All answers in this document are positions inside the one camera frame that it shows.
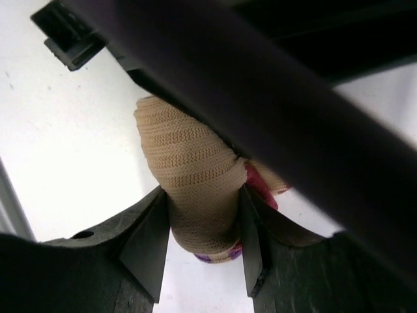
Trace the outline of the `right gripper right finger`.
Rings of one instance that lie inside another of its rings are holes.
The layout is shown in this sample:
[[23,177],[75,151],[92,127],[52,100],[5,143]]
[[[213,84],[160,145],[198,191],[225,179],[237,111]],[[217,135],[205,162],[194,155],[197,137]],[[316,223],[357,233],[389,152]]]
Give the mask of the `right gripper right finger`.
[[416,292],[346,233],[322,237],[240,190],[248,296],[256,312],[415,312]]

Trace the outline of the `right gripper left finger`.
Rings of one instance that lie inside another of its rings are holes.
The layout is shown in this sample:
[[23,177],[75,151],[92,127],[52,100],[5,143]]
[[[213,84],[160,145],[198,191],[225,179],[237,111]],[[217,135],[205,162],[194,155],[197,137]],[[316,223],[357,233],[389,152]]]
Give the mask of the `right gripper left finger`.
[[169,238],[166,194],[155,188],[69,239],[1,236],[2,312],[151,312]]

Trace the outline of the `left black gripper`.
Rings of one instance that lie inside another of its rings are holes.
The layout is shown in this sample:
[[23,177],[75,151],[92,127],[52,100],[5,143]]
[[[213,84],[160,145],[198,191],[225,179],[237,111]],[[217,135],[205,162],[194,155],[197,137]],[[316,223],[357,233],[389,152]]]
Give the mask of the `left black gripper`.
[[71,71],[107,48],[140,87],[416,269],[416,151],[333,85],[416,57],[415,1],[50,1]]

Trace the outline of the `tan maroon purple striped sock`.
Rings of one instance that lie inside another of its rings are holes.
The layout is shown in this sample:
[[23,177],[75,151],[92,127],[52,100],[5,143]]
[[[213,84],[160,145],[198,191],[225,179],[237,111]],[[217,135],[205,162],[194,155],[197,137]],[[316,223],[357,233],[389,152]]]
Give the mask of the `tan maroon purple striped sock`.
[[238,197],[244,185],[278,209],[289,185],[258,161],[238,156],[207,125],[156,96],[134,111],[147,165],[169,200],[176,242],[205,263],[242,254]]

